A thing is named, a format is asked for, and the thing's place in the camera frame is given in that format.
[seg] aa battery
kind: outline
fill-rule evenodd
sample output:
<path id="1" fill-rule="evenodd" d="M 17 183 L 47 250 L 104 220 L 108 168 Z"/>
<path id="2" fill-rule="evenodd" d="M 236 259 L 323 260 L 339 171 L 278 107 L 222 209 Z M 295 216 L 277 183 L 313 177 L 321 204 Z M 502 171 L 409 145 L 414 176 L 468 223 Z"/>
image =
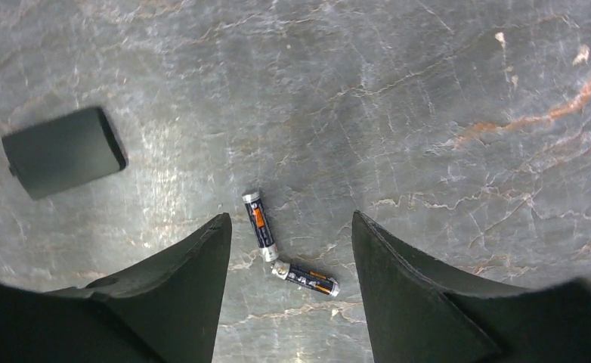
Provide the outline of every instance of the aa battery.
<path id="1" fill-rule="evenodd" d="M 260 254 L 265 262 L 275 261 L 279 253 L 271 230 L 269 230 L 269 223 L 267 216 L 265 215 L 265 206 L 262 204 L 260 199 L 260 192 L 245 194 L 242 196 L 244 199 L 244 206 L 249 214 L 251 220 L 251 226 L 255 232 L 255 236 L 258 238 L 258 247 L 260 248 Z"/>
<path id="2" fill-rule="evenodd" d="M 280 260 L 274 261 L 271 266 L 271 274 L 325 295 L 338 296 L 340 292 L 340 285 L 333 278 Z"/>

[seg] battery label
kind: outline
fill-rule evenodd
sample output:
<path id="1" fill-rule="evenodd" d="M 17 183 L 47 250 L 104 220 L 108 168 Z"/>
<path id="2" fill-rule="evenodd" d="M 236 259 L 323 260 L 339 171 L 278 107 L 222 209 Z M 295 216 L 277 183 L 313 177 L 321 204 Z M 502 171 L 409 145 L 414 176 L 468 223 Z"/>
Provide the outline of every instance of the battery label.
<path id="1" fill-rule="evenodd" d="M 260 208 L 255 208 L 253 210 L 253 216 L 255 217 L 255 225 L 257 225 L 258 228 L 262 228 L 265 226 L 265 219 L 262 218 Z"/>
<path id="2" fill-rule="evenodd" d="M 251 225 L 255 231 L 255 236 L 258 238 L 258 246 L 266 248 L 275 244 L 271 231 L 265 218 L 265 207 L 261 200 L 255 200 L 251 203 L 246 203 L 246 211 L 249 213 Z"/>
<path id="3" fill-rule="evenodd" d="M 327 276 L 304 270 L 295 265 L 291 265 L 286 280 L 327 295 L 331 294 L 333 289 L 333 281 L 329 280 Z"/>

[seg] gray marble countertop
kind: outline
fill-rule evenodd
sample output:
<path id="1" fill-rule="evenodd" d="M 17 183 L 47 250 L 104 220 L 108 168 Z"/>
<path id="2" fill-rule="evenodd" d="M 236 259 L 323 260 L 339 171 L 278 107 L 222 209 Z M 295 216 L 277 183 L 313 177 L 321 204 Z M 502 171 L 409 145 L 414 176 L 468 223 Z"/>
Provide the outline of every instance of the gray marble countertop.
<path id="1" fill-rule="evenodd" d="M 0 136 L 96 104 L 119 174 L 31 201 L 0 142 L 0 281 L 82 286 L 229 212 L 216 362 L 373 361 L 355 209 L 496 281 L 591 274 L 591 1 L 0 0 Z M 271 277 L 251 187 L 337 298 Z"/>

